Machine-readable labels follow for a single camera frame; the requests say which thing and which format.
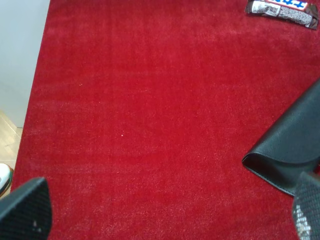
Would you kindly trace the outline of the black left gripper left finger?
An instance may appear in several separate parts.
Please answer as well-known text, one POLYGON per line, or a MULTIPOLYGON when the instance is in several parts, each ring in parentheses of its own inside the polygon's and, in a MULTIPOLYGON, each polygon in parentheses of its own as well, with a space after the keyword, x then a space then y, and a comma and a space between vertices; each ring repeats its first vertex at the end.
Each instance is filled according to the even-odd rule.
POLYGON ((53 224, 48 182, 35 177, 0 200, 2 240, 47 240, 53 224))

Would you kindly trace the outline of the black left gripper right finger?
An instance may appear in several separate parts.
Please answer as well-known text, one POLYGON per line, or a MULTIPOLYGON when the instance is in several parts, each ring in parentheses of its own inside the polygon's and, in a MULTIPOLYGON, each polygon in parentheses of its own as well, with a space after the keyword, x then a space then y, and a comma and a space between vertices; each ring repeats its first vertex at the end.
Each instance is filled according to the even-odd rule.
POLYGON ((320 238, 320 176, 303 172, 297 182, 292 206, 294 226, 300 240, 320 238))

